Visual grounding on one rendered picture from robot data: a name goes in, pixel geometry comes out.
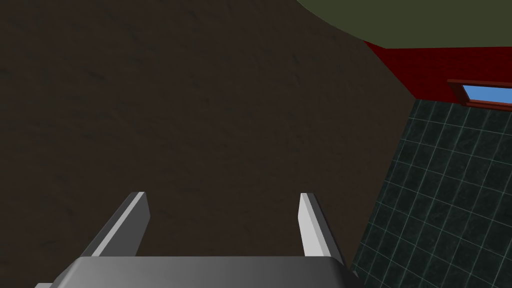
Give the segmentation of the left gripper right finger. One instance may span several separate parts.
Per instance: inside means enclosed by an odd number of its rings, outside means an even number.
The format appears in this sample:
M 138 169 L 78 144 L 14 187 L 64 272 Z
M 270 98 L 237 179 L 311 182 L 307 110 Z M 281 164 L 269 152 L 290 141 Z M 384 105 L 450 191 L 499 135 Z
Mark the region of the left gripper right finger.
M 342 265 L 343 255 L 314 193 L 301 193 L 297 220 L 306 257 L 334 258 Z

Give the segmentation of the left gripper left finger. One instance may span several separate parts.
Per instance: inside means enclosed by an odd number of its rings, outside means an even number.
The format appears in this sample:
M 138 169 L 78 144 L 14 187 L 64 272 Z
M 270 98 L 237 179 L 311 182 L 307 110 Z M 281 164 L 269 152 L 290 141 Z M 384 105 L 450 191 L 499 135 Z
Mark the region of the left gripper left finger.
M 81 254 L 83 257 L 134 257 L 150 220 L 147 194 L 132 192 Z

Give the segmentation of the brown framed window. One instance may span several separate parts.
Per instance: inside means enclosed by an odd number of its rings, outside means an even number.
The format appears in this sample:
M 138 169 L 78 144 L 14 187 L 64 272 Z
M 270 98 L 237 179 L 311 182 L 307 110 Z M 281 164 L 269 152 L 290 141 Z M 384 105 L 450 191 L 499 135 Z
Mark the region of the brown framed window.
M 447 84 L 462 106 L 512 112 L 512 82 L 449 79 Z

